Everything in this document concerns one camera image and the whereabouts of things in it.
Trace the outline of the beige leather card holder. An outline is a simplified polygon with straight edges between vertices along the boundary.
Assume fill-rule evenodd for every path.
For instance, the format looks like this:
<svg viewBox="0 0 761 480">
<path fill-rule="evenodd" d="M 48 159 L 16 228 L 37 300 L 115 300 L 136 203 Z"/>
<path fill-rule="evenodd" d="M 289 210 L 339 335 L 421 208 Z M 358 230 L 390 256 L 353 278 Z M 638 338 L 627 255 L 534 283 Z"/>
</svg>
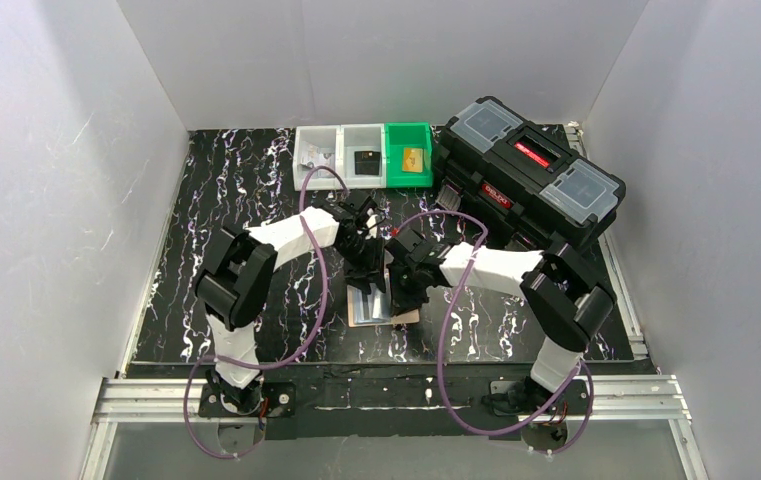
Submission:
<svg viewBox="0 0 761 480">
<path fill-rule="evenodd" d="M 357 287 L 347 286 L 347 319 L 348 326 L 398 327 L 407 324 L 415 324 L 420 321 L 420 312 L 413 310 L 400 315 L 391 313 L 391 287 L 389 273 L 384 274 L 386 292 L 381 292 L 375 285 L 370 285 L 370 292 L 364 293 Z"/>
</svg>

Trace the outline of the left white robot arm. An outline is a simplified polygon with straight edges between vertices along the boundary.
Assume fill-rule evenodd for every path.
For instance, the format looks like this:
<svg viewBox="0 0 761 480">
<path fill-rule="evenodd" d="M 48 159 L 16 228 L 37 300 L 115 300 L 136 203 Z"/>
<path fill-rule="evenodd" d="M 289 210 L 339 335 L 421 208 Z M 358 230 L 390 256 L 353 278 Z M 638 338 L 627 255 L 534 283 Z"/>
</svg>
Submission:
<svg viewBox="0 0 761 480">
<path fill-rule="evenodd" d="M 253 323 L 262 313 L 273 274 L 283 264 L 327 247 L 344 260 L 346 283 L 365 294 L 386 289 L 379 208 L 363 191 L 324 201 L 268 225 L 220 228 L 194 293 L 213 334 L 220 381 L 244 390 L 260 375 Z"/>
</svg>

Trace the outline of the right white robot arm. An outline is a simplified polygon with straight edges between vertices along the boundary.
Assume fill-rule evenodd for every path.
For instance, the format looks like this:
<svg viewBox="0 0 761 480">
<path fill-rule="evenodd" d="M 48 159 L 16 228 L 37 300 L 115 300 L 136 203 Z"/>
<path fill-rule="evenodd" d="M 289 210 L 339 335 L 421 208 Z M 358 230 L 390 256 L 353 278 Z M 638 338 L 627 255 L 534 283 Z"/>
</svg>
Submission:
<svg viewBox="0 0 761 480">
<path fill-rule="evenodd" d="M 563 241 L 545 250 L 507 251 L 434 241 L 405 229 L 385 250 L 394 314 L 420 309 L 435 287 L 465 285 L 524 300 L 545 334 L 530 376 L 549 392 L 570 375 L 617 304 L 604 272 Z"/>
</svg>

